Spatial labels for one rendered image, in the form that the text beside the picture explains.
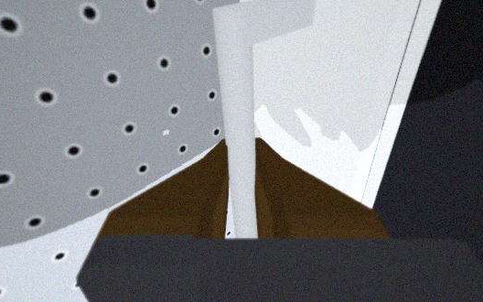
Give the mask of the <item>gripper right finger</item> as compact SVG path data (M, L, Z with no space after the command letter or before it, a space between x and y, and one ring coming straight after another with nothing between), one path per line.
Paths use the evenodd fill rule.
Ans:
M261 137L254 197L258 238L391 239L376 210L286 160Z

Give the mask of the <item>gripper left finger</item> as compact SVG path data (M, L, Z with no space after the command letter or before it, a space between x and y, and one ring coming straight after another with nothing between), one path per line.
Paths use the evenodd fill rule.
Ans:
M225 238L229 183L224 138L199 161L111 210L95 241L137 234Z

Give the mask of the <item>white lab instrument with drawer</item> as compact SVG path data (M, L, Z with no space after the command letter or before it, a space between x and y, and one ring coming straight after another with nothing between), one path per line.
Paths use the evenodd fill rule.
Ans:
M258 238L261 137L376 210L391 239L457 240L483 264L483 0L240 0L212 14L235 238Z

